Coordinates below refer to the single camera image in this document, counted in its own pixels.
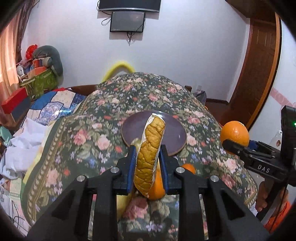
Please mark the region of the right hand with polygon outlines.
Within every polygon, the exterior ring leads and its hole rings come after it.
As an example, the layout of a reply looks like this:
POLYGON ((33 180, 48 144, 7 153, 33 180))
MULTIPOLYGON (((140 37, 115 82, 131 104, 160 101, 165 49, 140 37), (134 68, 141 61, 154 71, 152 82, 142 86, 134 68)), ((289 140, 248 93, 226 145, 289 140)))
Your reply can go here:
POLYGON ((265 181, 262 181, 259 185, 257 200, 255 204, 255 209, 258 212, 261 212, 264 208, 267 207, 267 202, 266 202, 267 197, 268 197, 268 192, 265 187, 265 181))

